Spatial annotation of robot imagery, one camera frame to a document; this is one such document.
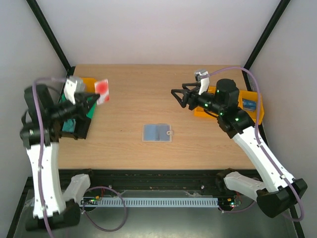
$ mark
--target wooden tabletop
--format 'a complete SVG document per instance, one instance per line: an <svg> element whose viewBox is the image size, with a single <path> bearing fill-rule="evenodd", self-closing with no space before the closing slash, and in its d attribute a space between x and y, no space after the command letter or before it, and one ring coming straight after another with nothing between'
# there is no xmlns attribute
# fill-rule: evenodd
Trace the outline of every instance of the wooden tabletop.
<svg viewBox="0 0 317 238"><path fill-rule="evenodd" d="M228 65L78 65L75 75L109 80L110 101L96 108L86 140L62 138L60 169L212 170L254 169L242 149L215 119L180 107L171 89L195 82L194 71ZM240 70L211 78L234 79L246 89ZM144 124L170 124L172 142L142 142Z"/></svg>

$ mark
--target white bracket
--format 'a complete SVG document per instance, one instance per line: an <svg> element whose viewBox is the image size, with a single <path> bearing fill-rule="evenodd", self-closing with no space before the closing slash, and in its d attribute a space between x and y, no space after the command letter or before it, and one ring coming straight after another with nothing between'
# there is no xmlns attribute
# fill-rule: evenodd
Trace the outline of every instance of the white bracket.
<svg viewBox="0 0 317 238"><path fill-rule="evenodd" d="M66 80L64 86L64 95L65 98L72 102L75 105L74 94L76 92L83 92L85 90L84 81L80 77L71 76Z"/></svg>
<svg viewBox="0 0 317 238"><path fill-rule="evenodd" d="M199 69L197 71L195 71L194 73L195 77L196 76L205 76L205 75L208 75L208 71L205 70L205 69ZM209 77L207 78L203 78L200 81L200 89L199 89L199 92L198 94L201 95L203 92L207 92L208 91L208 88L209 88Z"/></svg>
<svg viewBox="0 0 317 238"><path fill-rule="evenodd" d="M229 173L223 180L228 189L237 191L254 201L257 200L257 190L265 188L263 182L243 176L238 172Z"/></svg>
<svg viewBox="0 0 317 238"><path fill-rule="evenodd" d="M74 199L80 204L86 190L90 187L90 179L88 175L76 175L71 178L71 182L63 194L64 201Z"/></svg>

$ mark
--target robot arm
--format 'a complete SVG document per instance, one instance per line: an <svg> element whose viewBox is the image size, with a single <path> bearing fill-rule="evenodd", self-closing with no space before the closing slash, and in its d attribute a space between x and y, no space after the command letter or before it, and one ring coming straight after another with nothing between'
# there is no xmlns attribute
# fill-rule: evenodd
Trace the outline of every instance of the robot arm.
<svg viewBox="0 0 317 238"><path fill-rule="evenodd" d="M66 81L64 94L66 100L53 103L48 88L37 85L38 99L45 132L45 144L42 159L42 188L46 213L52 229L75 226L80 220L80 203L85 191L90 187L88 175L76 175L71 179L64 194L61 192L58 174L58 147L63 122L72 118L82 118L99 98L99 94L83 92L84 85L80 78L72 77ZM20 137L26 148L32 166L34 183L33 219L26 224L27 230L45 228L43 208L40 202L38 186L38 163L40 154L40 130L35 112L32 88L25 90L25 101L31 118L30 122L22 117L23 128Z"/></svg>
<svg viewBox="0 0 317 238"><path fill-rule="evenodd" d="M221 79L216 84L215 94L211 94L207 92L206 83L209 84L209 78L206 78L206 75L208 72L205 70L196 71L196 83L183 84L183 89L172 89L171 93L183 108L188 104L190 110L202 107L205 112L217 115L219 127L247 154L263 182L242 176L232 169L220 173L219 179L226 188L256 201L267 216L275 217L297 202L285 178L292 182L299 197L302 197L306 191L307 184L302 178L295 179L280 164L260 135L260 144L258 143L255 138L253 120L247 112L238 107L239 89L235 82L230 79ZM189 89L188 86L195 86L195 88ZM283 175L276 170L262 147Z"/></svg>

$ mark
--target black cable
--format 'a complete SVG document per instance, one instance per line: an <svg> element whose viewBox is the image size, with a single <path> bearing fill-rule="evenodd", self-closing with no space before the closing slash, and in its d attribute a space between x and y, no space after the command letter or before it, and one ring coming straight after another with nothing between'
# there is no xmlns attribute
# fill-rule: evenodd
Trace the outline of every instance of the black cable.
<svg viewBox="0 0 317 238"><path fill-rule="evenodd" d="M25 111L25 113L23 114L22 118L21 118L21 121L22 121L22 124L25 125L26 124L26 115L29 113L29 110L27 109Z"/></svg>
<svg viewBox="0 0 317 238"><path fill-rule="evenodd" d="M217 118L217 116L215 116L215 115L211 114L211 113L210 113L210 112L208 112L206 109L204 109L204 112L205 112L205 113L207 113L209 116L212 116L212 117L214 117L214 118Z"/></svg>

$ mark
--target orange tray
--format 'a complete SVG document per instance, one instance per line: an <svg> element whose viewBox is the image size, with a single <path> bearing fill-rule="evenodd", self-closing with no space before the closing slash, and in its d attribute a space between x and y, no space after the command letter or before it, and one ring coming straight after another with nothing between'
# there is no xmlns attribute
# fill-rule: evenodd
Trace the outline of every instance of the orange tray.
<svg viewBox="0 0 317 238"><path fill-rule="evenodd" d="M94 93L95 82L97 82L97 80L95 78L85 78L85 77L83 77L82 80L84 81L84 84L86 85L86 92Z"/></svg>
<svg viewBox="0 0 317 238"><path fill-rule="evenodd" d="M213 93L214 94L215 91L216 91L216 87L209 87L208 88L208 92L209 93ZM241 107L241 108L243 108L242 99L247 99L247 100L256 102L258 100L258 93L257 92L250 92L250 91L240 90L239 99L238 99L238 102L239 102L238 106ZM251 112L251 111L248 111L248 110L245 110L245 111L249 114L249 116L255 122L256 119L257 119L257 111L254 111L254 112ZM201 108L201 107L196 107L194 109L194 115L197 116L197 117L215 119L214 117L212 117L212 116L208 115L207 113L205 113L204 109ZM263 116L264 116L264 108L263 108L262 95L261 95L261 107L260 107L259 124L262 123Z"/></svg>

